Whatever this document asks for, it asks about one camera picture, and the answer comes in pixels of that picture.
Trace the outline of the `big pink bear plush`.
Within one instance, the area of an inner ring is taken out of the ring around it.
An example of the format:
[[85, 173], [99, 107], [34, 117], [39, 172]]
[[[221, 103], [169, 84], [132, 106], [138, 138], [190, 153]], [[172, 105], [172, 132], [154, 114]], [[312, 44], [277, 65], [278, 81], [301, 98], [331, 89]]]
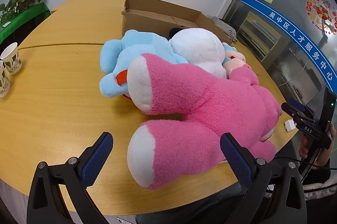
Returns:
[[145, 53], [130, 63], [127, 86], [134, 105], [151, 117], [127, 149], [128, 169], [143, 188], [158, 189], [224, 161], [224, 133], [256, 158], [275, 156], [269, 137], [282, 110], [247, 66], [218, 78], [198, 66]]

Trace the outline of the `pink pig plush teal shirt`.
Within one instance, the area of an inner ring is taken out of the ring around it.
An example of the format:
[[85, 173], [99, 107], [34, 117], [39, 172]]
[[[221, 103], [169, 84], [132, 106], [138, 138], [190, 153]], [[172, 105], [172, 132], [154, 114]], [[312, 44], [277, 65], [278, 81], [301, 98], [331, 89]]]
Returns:
[[229, 78], [230, 73], [239, 67], [247, 67], [251, 69], [250, 65], [246, 63], [245, 56], [238, 52], [237, 49], [229, 44], [223, 42], [222, 43], [225, 50], [225, 58], [222, 62], [222, 66], [226, 70], [227, 78]]

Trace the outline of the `white round plush toy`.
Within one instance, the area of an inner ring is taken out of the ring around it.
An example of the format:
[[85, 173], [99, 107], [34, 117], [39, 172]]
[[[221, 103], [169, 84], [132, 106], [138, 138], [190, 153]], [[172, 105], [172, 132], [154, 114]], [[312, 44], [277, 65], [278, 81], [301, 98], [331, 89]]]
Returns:
[[220, 39], [202, 28], [189, 28], [177, 32], [169, 40], [175, 54], [182, 56], [190, 64], [199, 66], [219, 78], [227, 78], [222, 66], [225, 49]]

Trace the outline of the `light blue plush toy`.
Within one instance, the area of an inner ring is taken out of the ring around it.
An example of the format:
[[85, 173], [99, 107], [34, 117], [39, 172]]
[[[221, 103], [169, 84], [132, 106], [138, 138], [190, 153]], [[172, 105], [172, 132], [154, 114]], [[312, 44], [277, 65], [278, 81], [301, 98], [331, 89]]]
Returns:
[[173, 64], [187, 63], [186, 59], [173, 52], [165, 37], [156, 33], [128, 30], [122, 39], [112, 39], [102, 46], [99, 64], [104, 77], [99, 83], [100, 93], [105, 97], [129, 97], [128, 66], [143, 53], [155, 54]]

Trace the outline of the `white charger adapter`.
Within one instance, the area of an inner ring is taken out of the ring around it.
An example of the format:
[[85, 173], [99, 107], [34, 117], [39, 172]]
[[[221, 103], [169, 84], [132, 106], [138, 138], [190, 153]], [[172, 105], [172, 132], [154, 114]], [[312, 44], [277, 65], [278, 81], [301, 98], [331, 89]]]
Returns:
[[285, 127], [286, 132], [290, 132], [290, 131], [296, 129], [296, 123], [294, 122], [293, 119], [289, 119], [289, 120], [285, 121], [284, 127]]

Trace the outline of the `grey patterned cloth bag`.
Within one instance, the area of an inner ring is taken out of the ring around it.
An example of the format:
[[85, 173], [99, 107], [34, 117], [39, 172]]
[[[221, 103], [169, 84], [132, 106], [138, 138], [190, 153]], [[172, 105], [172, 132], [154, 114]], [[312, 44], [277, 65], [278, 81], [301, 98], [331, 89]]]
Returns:
[[229, 37], [231, 42], [237, 41], [237, 31], [229, 24], [223, 22], [216, 16], [210, 17], [210, 20]]

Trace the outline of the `paper cup with leaf print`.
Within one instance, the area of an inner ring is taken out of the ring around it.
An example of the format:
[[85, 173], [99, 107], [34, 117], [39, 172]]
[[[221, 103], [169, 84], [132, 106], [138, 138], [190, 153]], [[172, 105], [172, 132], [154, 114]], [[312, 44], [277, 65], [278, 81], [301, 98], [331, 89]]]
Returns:
[[5, 48], [1, 54], [1, 60], [3, 61], [7, 71], [12, 76], [19, 72], [22, 67], [22, 61], [19, 55], [17, 42], [12, 43]]

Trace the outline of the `green table cloth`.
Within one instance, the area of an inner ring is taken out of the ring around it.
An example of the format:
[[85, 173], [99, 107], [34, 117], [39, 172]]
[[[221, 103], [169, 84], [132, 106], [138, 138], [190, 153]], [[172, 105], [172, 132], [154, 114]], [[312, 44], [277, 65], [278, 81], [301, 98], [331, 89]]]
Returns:
[[47, 18], [50, 14], [51, 11], [45, 3], [33, 5], [27, 10], [21, 12], [12, 21], [10, 21], [7, 26], [3, 26], [3, 24], [1, 24], [1, 43], [3, 43], [7, 37], [13, 34], [25, 23], [37, 18], [39, 15], [44, 15], [44, 18]]

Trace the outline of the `brown cardboard box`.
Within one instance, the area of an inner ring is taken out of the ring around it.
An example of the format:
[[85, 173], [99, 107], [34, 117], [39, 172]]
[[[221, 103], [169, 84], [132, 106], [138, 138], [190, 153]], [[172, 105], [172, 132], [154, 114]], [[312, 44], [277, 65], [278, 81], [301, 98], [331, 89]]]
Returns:
[[202, 12], [161, 0], [125, 0], [122, 33], [128, 30], [152, 32], [167, 39], [172, 29], [202, 28], [214, 33], [222, 42], [230, 37]]

